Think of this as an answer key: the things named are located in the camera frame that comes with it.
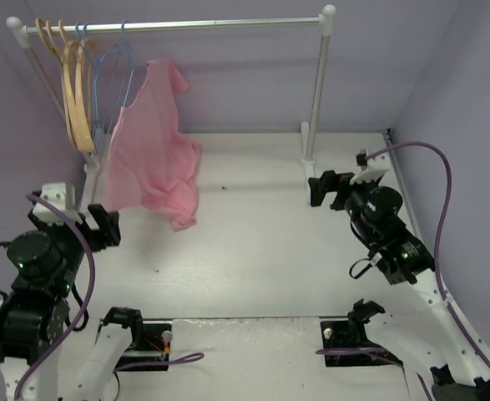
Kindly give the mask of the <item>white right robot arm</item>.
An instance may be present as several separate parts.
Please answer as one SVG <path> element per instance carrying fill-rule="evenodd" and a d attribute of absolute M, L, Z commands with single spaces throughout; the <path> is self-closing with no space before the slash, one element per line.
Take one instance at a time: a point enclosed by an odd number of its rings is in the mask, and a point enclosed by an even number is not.
<path fill-rule="evenodd" d="M 352 177 L 328 170 L 308 180 L 311 206 L 334 193 L 330 208 L 347 213 L 368 251 L 364 270 L 387 282 L 347 313 L 349 339 L 374 344 L 372 356 L 393 355 L 429 399 L 490 400 L 490 348 L 462 313 L 451 312 L 456 303 L 438 280 L 432 254 L 398 215 L 402 195 L 378 180 L 354 184 Z"/>

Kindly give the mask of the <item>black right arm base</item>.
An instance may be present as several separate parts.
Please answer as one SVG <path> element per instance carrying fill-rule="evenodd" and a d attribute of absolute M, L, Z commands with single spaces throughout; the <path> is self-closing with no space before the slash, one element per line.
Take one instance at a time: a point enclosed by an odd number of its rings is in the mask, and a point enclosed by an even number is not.
<path fill-rule="evenodd" d="M 320 322 L 323 357 L 327 368 L 403 367 L 403 362 L 384 347 L 371 342 L 366 334 L 356 334 L 347 320 Z"/>

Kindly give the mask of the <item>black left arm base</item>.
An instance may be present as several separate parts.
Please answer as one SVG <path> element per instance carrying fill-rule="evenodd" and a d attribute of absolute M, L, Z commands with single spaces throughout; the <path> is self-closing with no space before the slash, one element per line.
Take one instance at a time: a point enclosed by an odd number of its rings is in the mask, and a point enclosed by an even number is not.
<path fill-rule="evenodd" d="M 118 372 L 166 372 L 169 370 L 172 322 L 148 320 L 138 342 L 131 345 L 116 364 Z"/>

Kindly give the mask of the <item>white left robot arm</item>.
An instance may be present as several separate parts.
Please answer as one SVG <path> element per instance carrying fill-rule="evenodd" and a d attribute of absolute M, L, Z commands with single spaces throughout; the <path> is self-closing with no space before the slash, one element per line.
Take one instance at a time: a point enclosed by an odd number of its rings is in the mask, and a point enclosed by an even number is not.
<path fill-rule="evenodd" d="M 95 284 L 93 255 L 121 241 L 117 211 L 101 205 L 88 211 L 95 229 L 84 216 L 73 221 L 58 209 L 52 210 L 58 223 L 30 212 L 34 230 L 3 245 L 18 269 L 0 305 L 0 370 L 8 400 L 101 400 L 123 353 L 144 341 L 140 310 L 112 307 L 71 390 L 60 395 L 60 347 L 87 311 Z"/>

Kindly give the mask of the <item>pink t shirt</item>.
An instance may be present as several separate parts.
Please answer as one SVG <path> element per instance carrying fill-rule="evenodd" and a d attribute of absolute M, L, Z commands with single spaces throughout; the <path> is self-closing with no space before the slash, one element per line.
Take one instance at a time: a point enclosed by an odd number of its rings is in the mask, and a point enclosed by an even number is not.
<path fill-rule="evenodd" d="M 196 223 L 202 146 L 179 131 L 175 95 L 189 82 L 168 58 L 150 61 L 133 103 L 120 110 L 108 149 L 105 205 L 142 206 L 169 218 L 174 230 Z"/>

